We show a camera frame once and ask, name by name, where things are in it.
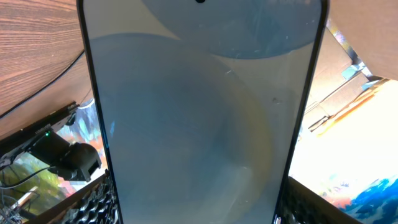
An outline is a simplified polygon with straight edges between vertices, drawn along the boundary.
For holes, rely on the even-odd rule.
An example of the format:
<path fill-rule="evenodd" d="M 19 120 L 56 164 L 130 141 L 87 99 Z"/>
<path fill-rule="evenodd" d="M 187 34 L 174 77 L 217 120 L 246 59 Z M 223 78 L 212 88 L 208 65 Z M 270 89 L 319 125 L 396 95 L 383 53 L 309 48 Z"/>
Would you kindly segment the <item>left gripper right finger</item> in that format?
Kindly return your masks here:
<path fill-rule="evenodd" d="M 278 218 L 286 224 L 361 224 L 292 177 L 282 192 Z"/>

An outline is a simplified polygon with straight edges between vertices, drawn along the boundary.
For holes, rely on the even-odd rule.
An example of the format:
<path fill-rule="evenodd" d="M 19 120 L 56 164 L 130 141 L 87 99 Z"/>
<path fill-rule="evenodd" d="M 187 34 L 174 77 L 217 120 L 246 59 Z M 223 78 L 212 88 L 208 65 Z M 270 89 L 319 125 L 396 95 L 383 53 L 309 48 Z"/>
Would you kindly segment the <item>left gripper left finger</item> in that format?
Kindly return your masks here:
<path fill-rule="evenodd" d="M 27 224 L 115 224 L 120 222 L 113 183 L 103 175 Z"/>

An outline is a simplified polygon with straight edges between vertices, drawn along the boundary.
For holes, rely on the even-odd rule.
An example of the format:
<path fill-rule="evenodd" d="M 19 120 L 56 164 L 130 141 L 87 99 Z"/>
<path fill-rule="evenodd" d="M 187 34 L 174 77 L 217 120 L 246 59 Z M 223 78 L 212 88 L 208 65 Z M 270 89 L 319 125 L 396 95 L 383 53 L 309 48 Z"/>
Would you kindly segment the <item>blue screen Galaxy smartphone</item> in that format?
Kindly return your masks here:
<path fill-rule="evenodd" d="M 273 223 L 328 1 L 81 0 L 122 223 Z"/>

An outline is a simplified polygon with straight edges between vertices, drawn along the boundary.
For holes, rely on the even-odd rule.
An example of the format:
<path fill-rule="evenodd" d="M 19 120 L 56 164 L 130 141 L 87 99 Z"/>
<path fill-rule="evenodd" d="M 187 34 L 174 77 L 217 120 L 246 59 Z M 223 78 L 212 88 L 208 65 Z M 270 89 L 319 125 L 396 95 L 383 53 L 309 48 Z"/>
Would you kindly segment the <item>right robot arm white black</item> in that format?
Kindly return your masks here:
<path fill-rule="evenodd" d="M 91 175 L 101 168 L 97 150 L 87 143 L 69 143 L 52 130 L 37 136 L 27 152 L 49 166 L 48 171 L 66 181 L 91 180 Z"/>

